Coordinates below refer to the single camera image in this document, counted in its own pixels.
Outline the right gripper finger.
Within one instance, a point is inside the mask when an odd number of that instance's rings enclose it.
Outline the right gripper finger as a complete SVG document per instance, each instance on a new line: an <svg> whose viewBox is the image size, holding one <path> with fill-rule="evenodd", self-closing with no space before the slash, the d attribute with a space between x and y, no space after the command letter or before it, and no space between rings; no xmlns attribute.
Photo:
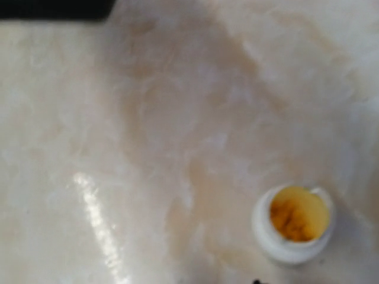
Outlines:
<svg viewBox="0 0 379 284"><path fill-rule="evenodd" d="M100 21L115 0L1 0L1 20Z"/></svg>

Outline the white pill bottle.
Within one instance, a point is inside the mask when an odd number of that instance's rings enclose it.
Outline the white pill bottle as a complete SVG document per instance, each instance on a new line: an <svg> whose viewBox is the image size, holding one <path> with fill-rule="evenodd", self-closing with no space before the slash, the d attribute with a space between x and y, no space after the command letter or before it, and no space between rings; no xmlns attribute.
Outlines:
<svg viewBox="0 0 379 284"><path fill-rule="evenodd" d="M282 185L270 189L252 211L258 246L272 260L299 265L327 246L336 225L336 207L321 187Z"/></svg>

